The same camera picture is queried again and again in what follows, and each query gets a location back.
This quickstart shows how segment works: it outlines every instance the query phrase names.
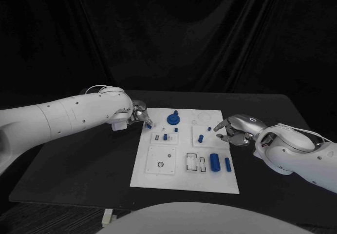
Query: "black backdrop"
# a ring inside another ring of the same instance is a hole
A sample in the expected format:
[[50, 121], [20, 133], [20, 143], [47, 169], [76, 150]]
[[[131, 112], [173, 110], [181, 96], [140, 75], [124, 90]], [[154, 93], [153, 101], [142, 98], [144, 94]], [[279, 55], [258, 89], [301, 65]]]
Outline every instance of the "black backdrop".
[[[334, 2], [7, 0], [0, 42], [1, 109], [76, 95], [95, 84], [278, 93], [337, 141]], [[1, 177], [4, 199], [29, 159], [17, 165]]]

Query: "small blue part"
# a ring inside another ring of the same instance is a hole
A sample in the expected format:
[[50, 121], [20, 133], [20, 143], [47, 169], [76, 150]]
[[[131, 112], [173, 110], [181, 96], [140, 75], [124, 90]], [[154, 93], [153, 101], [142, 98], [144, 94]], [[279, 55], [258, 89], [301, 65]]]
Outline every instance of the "small blue part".
[[212, 154], [209, 156], [209, 159], [210, 159], [210, 169], [212, 169], [213, 172], [217, 172], [220, 170], [219, 155]]
[[178, 124], [178, 122], [180, 122], [180, 117], [177, 115], [177, 111], [174, 111], [174, 113], [171, 115], [168, 115], [168, 117], [167, 117], [167, 123], [170, 125], [176, 125], [176, 124]]
[[199, 143], [202, 143], [202, 140], [203, 140], [203, 135], [199, 136]]
[[230, 168], [230, 162], [229, 162], [229, 158], [225, 158], [225, 164], [226, 164], [226, 171], [230, 172], [232, 168]]

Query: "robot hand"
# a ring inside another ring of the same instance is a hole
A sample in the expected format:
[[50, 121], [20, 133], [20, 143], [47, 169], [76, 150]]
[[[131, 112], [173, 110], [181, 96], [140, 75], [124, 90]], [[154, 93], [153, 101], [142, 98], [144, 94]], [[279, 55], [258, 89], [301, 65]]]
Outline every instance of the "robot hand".
[[145, 124], [153, 125], [153, 121], [147, 114], [147, 108], [145, 103], [140, 100], [132, 100], [134, 103], [134, 111], [128, 119], [128, 125], [131, 125], [135, 122], [142, 121]]
[[217, 138], [236, 146], [248, 146], [250, 140], [258, 139], [259, 133], [266, 128], [263, 122], [245, 114], [226, 118], [214, 127], [214, 132], [226, 127], [227, 136], [216, 134]]

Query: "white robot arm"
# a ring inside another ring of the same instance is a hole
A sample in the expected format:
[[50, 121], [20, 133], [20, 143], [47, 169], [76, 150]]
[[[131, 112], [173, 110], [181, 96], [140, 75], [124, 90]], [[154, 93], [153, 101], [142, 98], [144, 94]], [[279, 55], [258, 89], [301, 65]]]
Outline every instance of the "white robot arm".
[[[311, 131], [278, 124], [266, 127], [262, 121], [248, 115], [233, 115], [214, 128], [226, 127], [227, 136], [217, 137], [236, 146], [255, 140], [253, 155], [265, 161], [274, 171], [284, 175], [295, 172], [310, 183], [337, 193], [337, 144]], [[315, 134], [328, 142], [312, 143], [295, 131]]]
[[36, 145], [108, 123], [122, 130], [134, 122], [151, 126], [145, 104], [124, 90], [104, 86], [98, 93], [0, 110], [0, 174]]

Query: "black table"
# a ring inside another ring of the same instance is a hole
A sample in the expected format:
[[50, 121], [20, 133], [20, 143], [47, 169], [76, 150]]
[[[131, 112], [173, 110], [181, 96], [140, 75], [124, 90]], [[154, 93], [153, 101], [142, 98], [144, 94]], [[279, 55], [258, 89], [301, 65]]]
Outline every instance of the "black table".
[[[222, 110], [248, 114], [268, 126], [310, 129], [285, 95], [125, 91], [148, 107]], [[130, 187], [141, 123], [114, 132], [111, 125], [45, 144], [10, 200], [137, 210], [178, 201], [229, 205], [284, 221], [335, 225], [337, 194], [292, 173], [281, 175], [252, 155], [253, 144], [230, 147], [239, 195]]]

